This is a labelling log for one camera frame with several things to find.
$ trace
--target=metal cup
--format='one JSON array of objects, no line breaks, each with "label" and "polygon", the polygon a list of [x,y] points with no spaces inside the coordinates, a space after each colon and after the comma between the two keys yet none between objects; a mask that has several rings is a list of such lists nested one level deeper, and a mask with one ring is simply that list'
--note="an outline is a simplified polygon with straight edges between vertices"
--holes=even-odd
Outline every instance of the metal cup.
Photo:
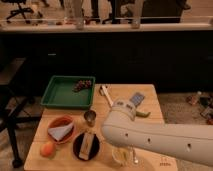
[{"label": "metal cup", "polygon": [[84,119],[90,127],[95,125],[96,112],[93,110],[88,110],[84,113]]}]

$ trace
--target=grape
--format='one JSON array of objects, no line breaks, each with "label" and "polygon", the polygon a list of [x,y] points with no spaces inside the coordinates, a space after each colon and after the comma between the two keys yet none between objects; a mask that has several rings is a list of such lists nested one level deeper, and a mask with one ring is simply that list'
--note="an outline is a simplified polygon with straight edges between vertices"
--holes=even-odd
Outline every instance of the grape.
[{"label": "grape", "polygon": [[74,87],[74,92],[79,92],[83,89],[88,89],[92,87],[91,80],[79,80],[78,83]]}]

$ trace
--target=black plate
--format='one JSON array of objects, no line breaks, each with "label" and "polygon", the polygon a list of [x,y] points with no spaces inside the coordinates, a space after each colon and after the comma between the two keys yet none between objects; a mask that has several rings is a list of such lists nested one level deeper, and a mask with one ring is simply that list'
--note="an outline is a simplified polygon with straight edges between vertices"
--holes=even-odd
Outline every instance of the black plate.
[{"label": "black plate", "polygon": [[98,153],[98,151],[100,149],[100,142],[99,142],[98,137],[95,135],[93,143],[92,143],[91,151],[90,151],[90,154],[89,154],[89,159],[88,160],[84,160],[84,159],[79,157],[79,152],[80,152],[80,149],[81,149],[81,144],[82,144],[83,138],[84,138],[84,133],[80,134],[74,140],[73,152],[74,152],[75,156],[78,159],[83,160],[83,161],[88,161],[88,160],[91,160],[93,157],[95,157],[97,155],[97,153]]}]

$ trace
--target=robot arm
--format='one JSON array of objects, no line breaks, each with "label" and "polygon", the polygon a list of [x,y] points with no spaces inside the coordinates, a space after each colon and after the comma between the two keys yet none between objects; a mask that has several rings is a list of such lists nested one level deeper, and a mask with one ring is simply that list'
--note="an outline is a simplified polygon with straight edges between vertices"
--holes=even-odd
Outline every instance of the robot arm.
[{"label": "robot arm", "polygon": [[213,127],[207,125],[134,122],[135,107],[116,101],[102,125],[106,140],[118,147],[132,146],[213,166]]}]

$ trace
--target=cabinet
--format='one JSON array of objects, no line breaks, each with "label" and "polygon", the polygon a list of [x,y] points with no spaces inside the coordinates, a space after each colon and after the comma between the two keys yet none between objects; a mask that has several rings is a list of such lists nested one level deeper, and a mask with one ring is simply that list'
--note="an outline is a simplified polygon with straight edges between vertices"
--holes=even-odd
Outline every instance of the cabinet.
[{"label": "cabinet", "polygon": [[157,91],[213,88],[213,31],[10,33],[0,39],[10,57],[27,58],[17,81],[27,78],[39,95],[54,74],[151,83]]}]

